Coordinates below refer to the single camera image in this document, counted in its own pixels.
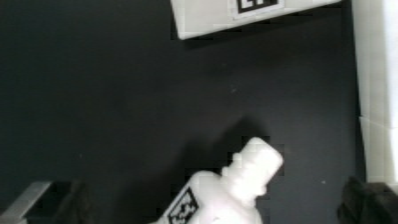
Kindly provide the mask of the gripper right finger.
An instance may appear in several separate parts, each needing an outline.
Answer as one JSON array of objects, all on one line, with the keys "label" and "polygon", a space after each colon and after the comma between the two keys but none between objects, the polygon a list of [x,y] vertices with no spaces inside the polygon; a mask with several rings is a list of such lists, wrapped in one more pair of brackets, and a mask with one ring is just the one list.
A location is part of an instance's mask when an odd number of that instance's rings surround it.
[{"label": "gripper right finger", "polygon": [[339,224],[398,224],[398,194],[381,182],[349,177],[337,207]]}]

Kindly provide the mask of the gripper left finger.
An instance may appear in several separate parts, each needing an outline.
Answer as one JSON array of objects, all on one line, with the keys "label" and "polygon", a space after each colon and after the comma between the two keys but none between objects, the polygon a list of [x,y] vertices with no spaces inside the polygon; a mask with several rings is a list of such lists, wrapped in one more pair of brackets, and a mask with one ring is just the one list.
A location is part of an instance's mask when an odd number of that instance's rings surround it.
[{"label": "gripper left finger", "polygon": [[0,213],[0,224],[88,224],[86,187],[79,181],[35,181]]}]

